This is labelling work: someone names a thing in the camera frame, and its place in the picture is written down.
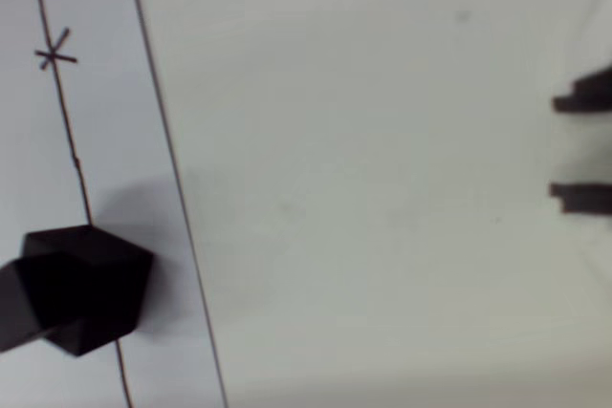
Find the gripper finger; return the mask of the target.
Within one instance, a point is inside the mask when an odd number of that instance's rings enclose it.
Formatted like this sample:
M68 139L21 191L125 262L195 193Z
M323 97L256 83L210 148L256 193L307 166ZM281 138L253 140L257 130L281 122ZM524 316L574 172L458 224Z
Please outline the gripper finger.
M553 109L562 114L611 112L611 67L577 79L568 95L554 97Z
M604 183L552 183L550 195L565 213L610 214L612 187Z

